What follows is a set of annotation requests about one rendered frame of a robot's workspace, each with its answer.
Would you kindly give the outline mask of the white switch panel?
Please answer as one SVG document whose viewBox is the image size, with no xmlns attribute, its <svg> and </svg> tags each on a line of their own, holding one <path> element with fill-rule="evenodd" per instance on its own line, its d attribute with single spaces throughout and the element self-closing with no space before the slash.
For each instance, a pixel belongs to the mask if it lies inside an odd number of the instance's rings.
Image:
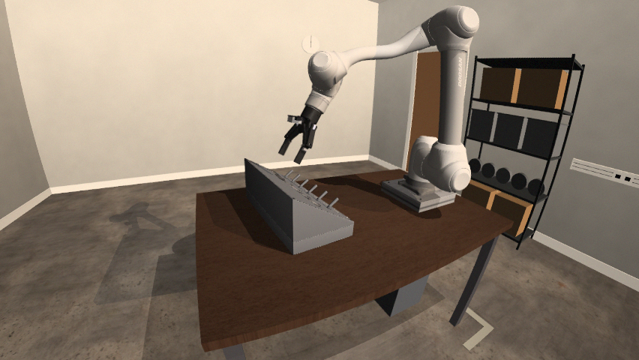
<svg viewBox="0 0 639 360">
<path fill-rule="evenodd" d="M 247 199 L 293 255 L 353 235 L 354 221 L 332 207 L 337 197 L 328 204 L 321 200 L 326 190 L 317 197 L 311 193 L 316 184 L 307 190 L 302 186 L 308 179 L 298 184 L 300 174 L 288 178 L 293 170 L 278 175 L 256 165 L 244 159 Z"/>
</svg>

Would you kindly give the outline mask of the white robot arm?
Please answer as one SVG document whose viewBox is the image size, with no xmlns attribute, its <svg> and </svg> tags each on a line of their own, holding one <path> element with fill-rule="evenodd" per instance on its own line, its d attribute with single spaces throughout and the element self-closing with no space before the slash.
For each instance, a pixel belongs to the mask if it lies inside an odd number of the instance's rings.
<svg viewBox="0 0 639 360">
<path fill-rule="evenodd" d="M 472 8 L 455 5 L 436 13 L 394 43 L 344 52 L 315 52 L 308 62 L 312 90 L 304 105 L 324 114 L 348 69 L 357 62 L 392 59 L 436 46 L 440 52 L 438 139 L 416 139 L 408 176 L 404 174 L 405 180 L 398 184 L 419 196 L 462 191 L 471 179 L 466 149 L 461 143 L 466 53 L 478 28 L 479 17 Z"/>
</svg>

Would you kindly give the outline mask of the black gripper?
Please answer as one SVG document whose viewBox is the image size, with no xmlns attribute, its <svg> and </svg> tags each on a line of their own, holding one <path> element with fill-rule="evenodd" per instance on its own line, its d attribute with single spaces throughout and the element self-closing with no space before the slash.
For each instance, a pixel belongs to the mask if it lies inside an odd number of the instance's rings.
<svg viewBox="0 0 639 360">
<path fill-rule="evenodd" d="M 314 136 L 317 129 L 316 124 L 319 121 L 321 115 L 322 115 L 321 112 L 319 112 L 318 110 L 310 106 L 305 106 L 305 108 L 303 109 L 300 115 L 305 118 L 304 122 L 301 124 L 295 123 L 289 129 L 289 131 L 284 136 L 285 140 L 278 154 L 284 156 L 292 140 L 299 134 L 303 133 L 303 139 L 302 139 L 303 144 L 301 145 L 301 148 L 299 149 L 298 154 L 296 155 L 295 160 L 293 161 L 300 165 L 303 157 L 305 156 L 305 153 L 308 151 L 308 149 L 312 149 Z"/>
</svg>

